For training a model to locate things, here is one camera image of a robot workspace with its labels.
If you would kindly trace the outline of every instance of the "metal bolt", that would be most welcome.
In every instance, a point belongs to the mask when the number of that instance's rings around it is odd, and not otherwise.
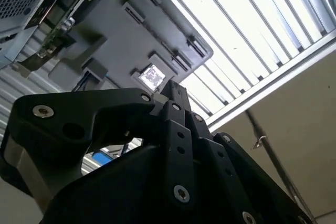
[[[307,224],[306,220],[303,219],[301,216],[299,216],[299,220],[301,221],[302,224]]]
[[[190,200],[190,195],[187,189],[183,186],[177,185],[174,187],[174,196],[181,203],[188,203]]]
[[[37,105],[33,108],[33,114],[38,118],[50,118],[54,115],[54,111],[49,106]]]
[[[149,101],[151,100],[151,98],[150,98],[148,95],[146,95],[146,94],[142,94],[142,95],[141,95],[141,98],[142,98],[144,101],[146,101],[146,102],[149,102]]]
[[[256,220],[249,212],[243,212],[243,219],[247,224],[256,224]]]
[[[196,119],[197,119],[199,122],[203,121],[203,118],[201,118],[200,115],[195,115],[195,117],[196,117]]]
[[[176,110],[181,110],[180,106],[178,106],[177,104],[173,103],[173,108]]]
[[[226,142],[231,143],[231,139],[228,136],[223,135],[223,138]]]

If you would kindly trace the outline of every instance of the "ceiling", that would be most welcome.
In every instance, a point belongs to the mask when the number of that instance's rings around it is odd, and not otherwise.
[[[214,52],[181,83],[212,131],[336,36],[332,0],[171,1]]]
[[[314,216],[336,210],[336,52],[252,106],[282,164]],[[285,190],[245,114],[218,131],[230,134]]]

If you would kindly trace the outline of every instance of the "black metal bracket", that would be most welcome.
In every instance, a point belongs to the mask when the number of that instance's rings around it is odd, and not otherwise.
[[[32,195],[41,223],[301,223],[309,218],[225,133],[211,135],[169,82],[140,89],[30,95],[13,105],[0,175]],[[87,152],[140,146],[86,176]]]

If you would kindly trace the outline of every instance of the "wall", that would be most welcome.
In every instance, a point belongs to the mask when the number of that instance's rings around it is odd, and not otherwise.
[[[336,210],[335,68],[332,53],[251,109],[315,216]],[[250,150],[256,139],[244,114],[218,131],[232,135],[283,188],[265,150]]]
[[[336,211],[319,217],[317,221],[319,224],[335,224],[336,223]]]
[[[0,179],[1,224],[38,224],[42,213],[35,201],[23,192]]]

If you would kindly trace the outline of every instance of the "metal pipe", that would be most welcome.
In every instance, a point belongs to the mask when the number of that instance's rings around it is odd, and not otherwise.
[[[313,224],[318,224],[315,220],[314,215],[310,211],[308,205],[302,198],[298,188],[295,186],[289,175],[287,174],[285,168],[283,167],[282,163],[280,162],[277,154],[271,147],[270,143],[268,142],[268,138],[266,136],[266,133],[263,131],[263,129],[260,127],[260,125],[257,123],[253,115],[249,110],[246,110],[246,115],[249,118],[252,126],[254,134],[258,140],[255,147],[263,146],[265,148],[265,151],[269,158],[271,159],[275,169],[277,170],[283,184],[285,185],[289,196],[292,198],[293,201],[296,202],[296,204],[306,213],[306,215],[310,218]]]

